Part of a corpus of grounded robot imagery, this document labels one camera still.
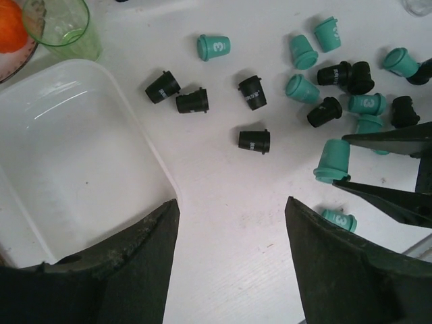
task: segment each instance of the orange fruit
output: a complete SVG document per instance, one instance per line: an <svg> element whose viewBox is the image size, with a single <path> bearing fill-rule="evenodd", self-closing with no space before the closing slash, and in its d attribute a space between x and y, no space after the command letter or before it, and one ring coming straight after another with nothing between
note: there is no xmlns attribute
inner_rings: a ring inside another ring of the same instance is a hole
<svg viewBox="0 0 432 324"><path fill-rule="evenodd" d="M27 39L20 6L12 0L0 0L0 53L12 53L21 49Z"/></svg>

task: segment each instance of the plastic tub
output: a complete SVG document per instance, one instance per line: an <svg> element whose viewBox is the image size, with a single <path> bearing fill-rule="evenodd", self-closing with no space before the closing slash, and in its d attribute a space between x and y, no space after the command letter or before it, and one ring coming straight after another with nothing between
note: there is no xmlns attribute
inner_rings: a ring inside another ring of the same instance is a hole
<svg viewBox="0 0 432 324"><path fill-rule="evenodd" d="M177 197L99 64L60 63L1 92L0 103L0 246L12 266L56 263Z"/></svg>

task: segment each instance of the drinking glass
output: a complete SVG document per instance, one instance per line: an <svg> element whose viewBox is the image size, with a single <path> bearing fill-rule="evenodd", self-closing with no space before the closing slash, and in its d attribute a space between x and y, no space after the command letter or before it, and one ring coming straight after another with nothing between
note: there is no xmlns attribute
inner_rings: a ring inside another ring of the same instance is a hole
<svg viewBox="0 0 432 324"><path fill-rule="evenodd" d="M96 61L101 56L84 0L27 0L22 20L29 35L61 59Z"/></svg>
<svg viewBox="0 0 432 324"><path fill-rule="evenodd" d="M410 14L423 17L432 12L432 0L403 0L404 7Z"/></svg>

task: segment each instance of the white table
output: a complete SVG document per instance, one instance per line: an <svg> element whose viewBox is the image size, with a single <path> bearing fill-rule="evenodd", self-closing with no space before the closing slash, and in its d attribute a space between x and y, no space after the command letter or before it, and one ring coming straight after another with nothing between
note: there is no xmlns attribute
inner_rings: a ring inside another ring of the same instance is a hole
<svg viewBox="0 0 432 324"><path fill-rule="evenodd" d="M311 208L343 209L358 220L356 233L403 252L431 233L396 223L365 201L317 182L323 145L353 133L356 116L345 113L319 129L304 120L308 107L288 99L295 73L288 35L304 33L320 52L305 75L341 60L371 64L375 92L392 101L414 99L423 122L432 120L431 85L409 85L381 70L385 53L406 47L415 59L432 54L432 20L414 18L395 0L130 0L99 1L96 10L105 52L100 63L116 77L172 172L182 194L182 216L164 323L298 323L303 318L290 254L284 208L295 196ZM311 32L317 18L335 16L342 48L324 54ZM196 54L199 34L224 34L232 52L210 62ZM0 90L54 62L40 48ZM206 88L210 111L180 115L174 99L152 104L143 87L170 70L185 92ZM251 111L237 91L242 78L262 78L268 105ZM348 96L322 87L323 97ZM271 151L237 148L239 130L266 127ZM382 157L352 147L353 182L413 191L419 161Z"/></svg>

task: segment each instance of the black plastic cap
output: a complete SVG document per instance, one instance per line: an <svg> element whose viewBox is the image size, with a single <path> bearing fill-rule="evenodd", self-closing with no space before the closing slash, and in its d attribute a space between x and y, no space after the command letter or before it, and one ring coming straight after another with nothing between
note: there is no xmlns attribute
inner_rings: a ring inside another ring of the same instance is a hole
<svg viewBox="0 0 432 324"><path fill-rule="evenodd" d="M371 67L367 62L357 62L352 66L352 75L348 81L348 92L351 95L365 95L373 89Z"/></svg>
<svg viewBox="0 0 432 324"><path fill-rule="evenodd" d="M393 113L391 124L394 128L399 129L414 126L420 121L420 116L414 111L412 99L409 96L394 99L391 108Z"/></svg>
<svg viewBox="0 0 432 324"><path fill-rule="evenodd" d="M160 103L162 100L178 93L180 89L172 73L170 71L164 71L156 81L148 86L146 94L153 103Z"/></svg>
<svg viewBox="0 0 432 324"><path fill-rule="evenodd" d="M270 133L268 130L264 130L264 132L240 132L238 147L261 152L264 155L270 152Z"/></svg>
<svg viewBox="0 0 432 324"><path fill-rule="evenodd" d="M238 90L252 110L257 110L267 104L261 79L258 76L250 77L238 85Z"/></svg>
<svg viewBox="0 0 432 324"><path fill-rule="evenodd" d="M207 98L207 90L200 88L190 94L183 94L175 98L177 110L179 113L198 113L207 112L209 110L209 99Z"/></svg>
<svg viewBox="0 0 432 324"><path fill-rule="evenodd" d="M317 80L320 86L346 86L351 79L352 66L347 61L324 67L318 71Z"/></svg>
<svg viewBox="0 0 432 324"><path fill-rule="evenodd" d="M333 97L324 98L324 101L308 114L308 122L313 127L322 126L333 119L339 119L342 116L342 106L339 101Z"/></svg>
<svg viewBox="0 0 432 324"><path fill-rule="evenodd" d="M432 78L432 59L420 64L415 75L407 78L407 81L415 86L422 86Z"/></svg>

